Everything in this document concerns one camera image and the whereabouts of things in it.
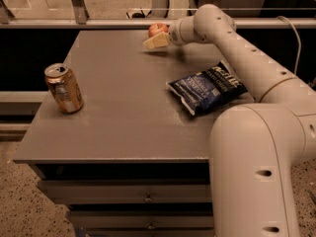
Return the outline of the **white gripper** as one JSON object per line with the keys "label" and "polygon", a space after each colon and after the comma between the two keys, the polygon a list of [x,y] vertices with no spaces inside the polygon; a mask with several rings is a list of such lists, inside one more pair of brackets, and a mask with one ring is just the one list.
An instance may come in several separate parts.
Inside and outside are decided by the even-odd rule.
{"label": "white gripper", "polygon": [[169,26],[169,34],[159,33],[147,39],[143,46],[149,49],[165,47],[169,45],[170,40],[176,45],[200,42],[201,38],[195,31],[194,17],[189,16],[176,20]]}

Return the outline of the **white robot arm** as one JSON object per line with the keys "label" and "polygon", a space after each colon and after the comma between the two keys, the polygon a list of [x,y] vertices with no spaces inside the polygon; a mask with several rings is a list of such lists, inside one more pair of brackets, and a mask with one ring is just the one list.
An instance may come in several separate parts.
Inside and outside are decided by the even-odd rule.
{"label": "white robot arm", "polygon": [[254,99],[223,112],[210,133],[215,237],[300,237],[291,167],[316,155],[316,93],[239,36],[214,5],[144,46],[191,42],[214,44]]}

